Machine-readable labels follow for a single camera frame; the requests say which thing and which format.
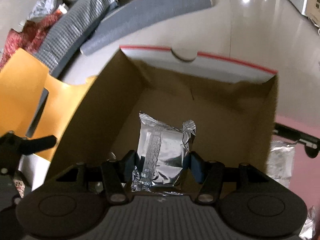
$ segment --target pile of clothes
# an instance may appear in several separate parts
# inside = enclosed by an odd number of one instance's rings
[[[70,52],[71,48],[71,54],[73,54],[73,45],[75,42],[84,35],[85,37],[83,37],[83,39],[85,39],[94,30],[98,23],[103,19],[104,15],[108,12],[108,8],[111,4],[113,5],[111,9],[114,9],[117,7],[118,1],[37,0],[32,12],[30,12],[27,21],[24,24],[22,32],[17,32],[13,29],[9,31],[0,61],[0,71],[15,51],[18,48],[23,48],[35,57],[38,56],[37,58],[47,65],[52,73],[54,68],[60,63],[61,59],[64,59],[63,62],[66,62],[67,59],[65,58],[65,55]],[[60,18],[64,18],[62,17],[64,14],[66,14],[66,19],[60,23],[59,20]],[[58,25],[60,26],[58,26],[58,28],[50,35],[50,30],[58,21]],[[56,52],[51,52],[50,49],[55,49],[52,43],[56,43],[55,46],[59,47],[56,40],[57,35],[64,35],[61,32],[68,31],[70,29],[73,29],[76,33],[70,33],[70,37],[72,38],[68,41],[62,41],[63,43],[67,43],[67,46],[61,44],[63,48],[58,49],[58,55],[56,55]],[[43,41],[48,37],[48,35],[51,38],[43,46]]]

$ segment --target floor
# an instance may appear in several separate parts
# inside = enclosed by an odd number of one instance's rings
[[[0,47],[35,0],[0,0]],[[130,34],[86,57],[80,53],[63,81],[84,83],[98,74],[119,45],[171,46],[220,54],[279,71],[277,121],[320,137],[320,36],[288,0],[213,0],[203,11],[175,17]],[[291,190],[318,205],[320,157],[297,147]]]

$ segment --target foil wrapper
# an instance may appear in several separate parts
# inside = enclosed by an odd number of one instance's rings
[[[311,240],[316,234],[316,209],[314,206],[308,209],[306,222],[304,223],[299,237],[303,240]]]
[[[195,123],[186,121],[179,130],[144,113],[139,113],[139,117],[139,165],[132,173],[132,191],[151,191],[152,187],[179,185],[182,172],[187,168],[186,157],[196,135]]]
[[[295,144],[271,142],[266,174],[286,188],[289,188],[292,176],[294,153]]]

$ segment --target open cardboard box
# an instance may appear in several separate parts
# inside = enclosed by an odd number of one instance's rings
[[[192,119],[192,150],[227,167],[264,171],[274,127],[273,70],[198,52],[186,62],[170,48],[123,46],[102,70],[65,131],[47,179],[77,162],[99,165],[136,150],[139,111],[181,128]]]

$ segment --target red cloth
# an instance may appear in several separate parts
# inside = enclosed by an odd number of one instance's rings
[[[51,26],[59,20],[61,15],[60,10],[57,10],[38,23],[27,21],[20,33],[11,29],[4,44],[0,71],[17,49],[22,48],[30,54],[37,52]]]

